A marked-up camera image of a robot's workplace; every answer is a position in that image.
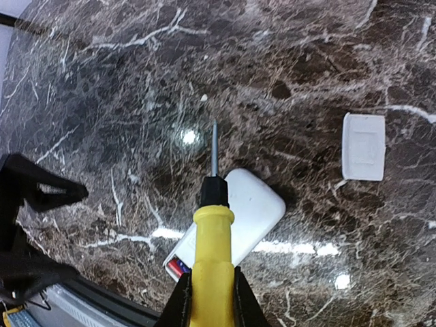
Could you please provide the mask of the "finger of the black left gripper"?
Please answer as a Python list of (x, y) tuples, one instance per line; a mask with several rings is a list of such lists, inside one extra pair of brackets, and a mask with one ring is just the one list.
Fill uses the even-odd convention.
[(1, 253), (1, 300), (21, 305), (47, 287), (74, 279), (79, 272), (45, 255)]
[(10, 251), (18, 231), (20, 207), (28, 204), (42, 213), (80, 202), (87, 188), (33, 163), (20, 153), (1, 156), (1, 250)]

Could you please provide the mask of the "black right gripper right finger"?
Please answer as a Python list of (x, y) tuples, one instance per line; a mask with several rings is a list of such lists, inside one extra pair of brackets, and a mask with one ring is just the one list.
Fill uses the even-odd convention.
[(234, 269), (234, 323), (240, 327), (270, 327), (241, 268)]

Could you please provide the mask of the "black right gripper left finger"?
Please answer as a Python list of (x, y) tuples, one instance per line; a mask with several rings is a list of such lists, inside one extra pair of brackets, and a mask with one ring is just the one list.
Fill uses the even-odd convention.
[(178, 280), (158, 319), (158, 327), (188, 327), (191, 316), (191, 273), (185, 272)]

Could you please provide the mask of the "yellow handle screwdriver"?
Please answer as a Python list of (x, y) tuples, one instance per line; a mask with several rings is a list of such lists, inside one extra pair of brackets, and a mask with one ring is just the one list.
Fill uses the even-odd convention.
[(213, 123), (211, 175), (204, 178), (196, 224), (195, 262), (191, 273), (190, 326), (233, 326), (234, 265), (228, 184), (219, 176), (218, 128)]

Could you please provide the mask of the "grey remote control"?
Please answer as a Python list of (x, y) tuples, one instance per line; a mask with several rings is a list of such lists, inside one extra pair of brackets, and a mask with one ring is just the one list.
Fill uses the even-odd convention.
[[(228, 202), (235, 219), (231, 227), (232, 264), (238, 266), (283, 218), (284, 200), (264, 181), (244, 168), (237, 168), (225, 177)], [(195, 261), (197, 225), (192, 223), (163, 261), (165, 271), (178, 281), (169, 269), (173, 258), (180, 259), (190, 269)]]

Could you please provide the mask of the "grey battery cover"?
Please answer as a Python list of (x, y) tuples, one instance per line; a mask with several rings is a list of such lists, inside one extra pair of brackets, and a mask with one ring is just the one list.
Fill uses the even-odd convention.
[(386, 155), (386, 120), (382, 115), (343, 118), (341, 168), (345, 180), (382, 181)]

